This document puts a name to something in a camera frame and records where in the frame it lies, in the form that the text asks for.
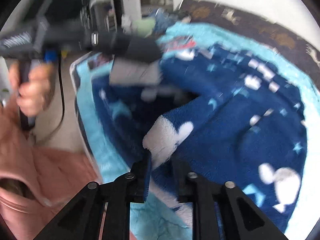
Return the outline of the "person's left hand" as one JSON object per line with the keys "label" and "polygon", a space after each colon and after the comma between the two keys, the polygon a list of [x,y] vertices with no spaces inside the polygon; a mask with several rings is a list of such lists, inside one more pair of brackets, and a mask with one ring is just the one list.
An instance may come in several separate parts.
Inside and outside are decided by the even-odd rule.
{"label": "person's left hand", "polygon": [[54,93],[56,69],[52,63],[36,65],[29,74],[29,80],[20,79],[20,63],[15,61],[9,68],[9,80],[13,90],[19,93],[17,105],[27,117],[37,116],[48,109]]}

